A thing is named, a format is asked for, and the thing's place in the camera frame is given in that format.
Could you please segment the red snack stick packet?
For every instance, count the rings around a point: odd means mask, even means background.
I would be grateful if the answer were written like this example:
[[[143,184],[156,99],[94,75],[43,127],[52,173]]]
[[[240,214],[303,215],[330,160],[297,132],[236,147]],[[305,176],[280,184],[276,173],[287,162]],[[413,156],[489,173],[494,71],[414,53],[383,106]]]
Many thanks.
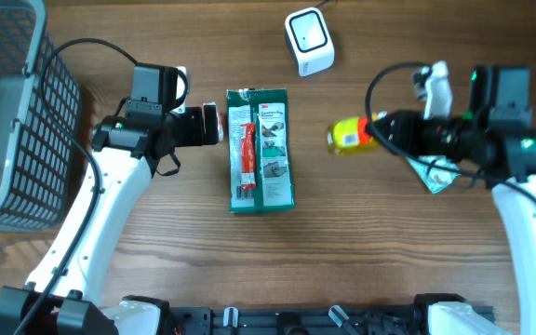
[[[241,139],[241,187],[244,190],[256,187],[255,167],[255,124],[246,123],[241,126],[243,137]]]

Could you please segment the teal wet wipes pack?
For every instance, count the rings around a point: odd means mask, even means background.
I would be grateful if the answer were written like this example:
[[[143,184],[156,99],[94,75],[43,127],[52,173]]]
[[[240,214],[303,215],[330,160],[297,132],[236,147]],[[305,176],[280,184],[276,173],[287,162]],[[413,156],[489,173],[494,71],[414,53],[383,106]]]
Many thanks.
[[[458,167],[450,162],[446,157],[441,155],[427,155],[420,156],[419,159],[424,162],[421,164],[416,160],[408,158],[407,161],[414,169],[416,174],[422,180],[424,186],[432,193],[438,194],[448,186],[450,186],[454,180],[459,176],[456,173]],[[429,163],[434,163],[437,166],[443,168],[450,168],[452,172],[446,171],[437,167],[428,167]]]

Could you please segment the green 3M gloves package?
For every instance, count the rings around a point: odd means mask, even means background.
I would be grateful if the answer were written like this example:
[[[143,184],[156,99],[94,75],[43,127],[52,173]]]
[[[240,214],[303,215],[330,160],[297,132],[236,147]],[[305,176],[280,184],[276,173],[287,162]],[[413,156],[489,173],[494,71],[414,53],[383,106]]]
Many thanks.
[[[288,149],[288,94],[283,88],[229,90],[227,121],[230,211],[264,213],[295,208]],[[255,124],[256,187],[241,187],[241,126]]]

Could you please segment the yellow liquid soap bottle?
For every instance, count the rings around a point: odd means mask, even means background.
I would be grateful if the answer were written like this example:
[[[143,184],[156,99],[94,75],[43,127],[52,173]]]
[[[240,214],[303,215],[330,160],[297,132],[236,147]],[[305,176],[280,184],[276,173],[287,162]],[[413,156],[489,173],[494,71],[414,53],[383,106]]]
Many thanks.
[[[364,154],[380,147],[368,133],[366,116],[355,116],[336,121],[327,127],[328,152],[339,156]]]

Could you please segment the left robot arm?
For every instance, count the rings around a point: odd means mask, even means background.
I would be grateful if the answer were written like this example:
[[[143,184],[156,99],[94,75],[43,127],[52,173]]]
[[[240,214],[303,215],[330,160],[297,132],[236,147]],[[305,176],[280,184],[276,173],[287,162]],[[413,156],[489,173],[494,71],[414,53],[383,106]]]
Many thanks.
[[[223,138],[213,102],[188,107],[183,67],[139,63],[123,116],[94,130],[90,166],[47,255],[23,288],[0,289],[2,334],[180,334],[168,301],[127,296],[101,307],[118,240],[159,161]]]

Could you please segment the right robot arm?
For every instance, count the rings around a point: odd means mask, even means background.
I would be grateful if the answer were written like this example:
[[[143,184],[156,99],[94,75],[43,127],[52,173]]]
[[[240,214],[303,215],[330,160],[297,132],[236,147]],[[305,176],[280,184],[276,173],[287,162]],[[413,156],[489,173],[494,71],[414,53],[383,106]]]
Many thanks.
[[[383,78],[413,71],[421,112],[397,111],[377,119],[372,95]],[[520,331],[536,334],[536,128],[531,126],[529,68],[479,65],[470,79],[467,111],[450,114],[449,70],[434,64],[401,62],[379,72],[365,97],[367,133],[392,154],[425,174],[484,181],[506,232],[516,276]]]

